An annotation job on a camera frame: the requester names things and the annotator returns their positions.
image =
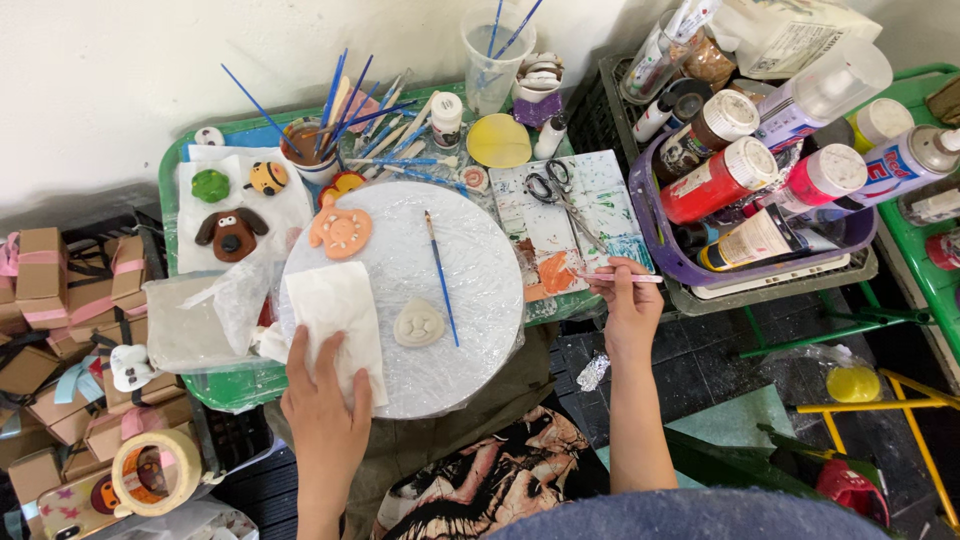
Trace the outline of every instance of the brown clay dog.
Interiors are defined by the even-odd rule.
[[[270,231],[255,211],[239,208],[211,213],[197,231],[196,242],[213,242],[213,255],[223,262],[237,262],[256,249],[256,237]]]

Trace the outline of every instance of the masking tape roll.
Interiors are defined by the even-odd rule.
[[[124,517],[132,512],[154,517],[190,498],[203,465],[190,437],[177,430],[156,430],[124,443],[113,459],[112,472],[113,489],[120,500],[114,515]]]

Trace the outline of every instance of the phone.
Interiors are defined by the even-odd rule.
[[[50,540],[76,540],[120,521],[113,509],[120,504],[113,493],[110,469],[91,473],[36,500],[43,528]]]

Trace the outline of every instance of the hand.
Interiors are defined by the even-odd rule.
[[[321,346],[315,367],[316,384],[310,382],[304,366],[308,338],[306,327],[297,327],[287,356],[290,386],[280,399],[297,452],[301,533],[337,527],[340,514],[347,507],[353,474],[367,449],[372,417],[367,370],[360,369],[353,377],[356,403],[352,413],[340,392],[333,358],[344,333],[334,333]]]
[[[614,274],[613,282],[587,280],[590,292],[607,301],[610,317],[604,335],[611,363],[633,362],[639,358],[650,361],[654,333],[663,312],[663,297],[655,283],[632,282],[631,274],[650,274],[630,258],[611,257],[610,266],[596,269],[598,274]]]

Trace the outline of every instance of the small white jar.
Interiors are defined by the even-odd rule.
[[[433,98],[430,106],[430,123],[433,126],[433,140],[441,148],[453,148],[460,142],[460,123],[464,115],[464,104],[457,94],[440,92]]]

